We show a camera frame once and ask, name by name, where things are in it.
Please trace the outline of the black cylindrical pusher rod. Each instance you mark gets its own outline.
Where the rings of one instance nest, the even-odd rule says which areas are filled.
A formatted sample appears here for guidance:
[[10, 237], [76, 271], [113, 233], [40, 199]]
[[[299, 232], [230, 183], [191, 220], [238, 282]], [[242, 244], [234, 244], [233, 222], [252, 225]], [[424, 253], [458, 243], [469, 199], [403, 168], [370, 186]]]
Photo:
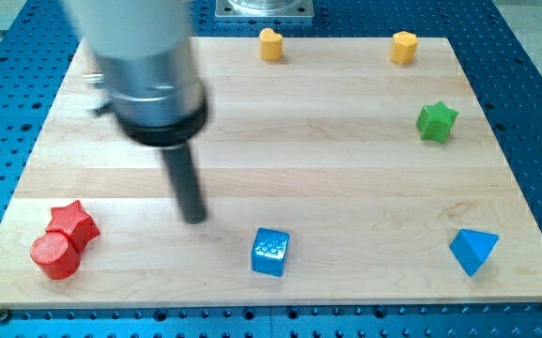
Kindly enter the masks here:
[[203, 222], [207, 210], [189, 145], [164, 148], [162, 155], [182, 219], [189, 224]]

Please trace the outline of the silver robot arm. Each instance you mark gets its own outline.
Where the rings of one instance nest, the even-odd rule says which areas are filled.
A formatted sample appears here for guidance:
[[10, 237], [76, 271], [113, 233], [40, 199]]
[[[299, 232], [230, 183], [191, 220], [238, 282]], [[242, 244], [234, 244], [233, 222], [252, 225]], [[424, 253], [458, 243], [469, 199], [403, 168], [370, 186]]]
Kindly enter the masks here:
[[186, 223], [207, 217], [189, 141], [205, 126], [209, 107], [192, 52], [185, 1], [66, 0], [65, 10], [91, 50], [92, 81], [107, 109], [133, 141], [163, 155]]

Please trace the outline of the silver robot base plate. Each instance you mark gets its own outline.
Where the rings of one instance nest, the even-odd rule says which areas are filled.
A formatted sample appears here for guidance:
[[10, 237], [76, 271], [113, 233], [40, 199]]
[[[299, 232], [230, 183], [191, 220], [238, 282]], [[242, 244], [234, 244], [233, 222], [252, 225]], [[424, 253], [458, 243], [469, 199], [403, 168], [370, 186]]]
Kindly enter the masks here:
[[217, 0], [215, 16], [222, 19], [312, 19], [313, 0]]

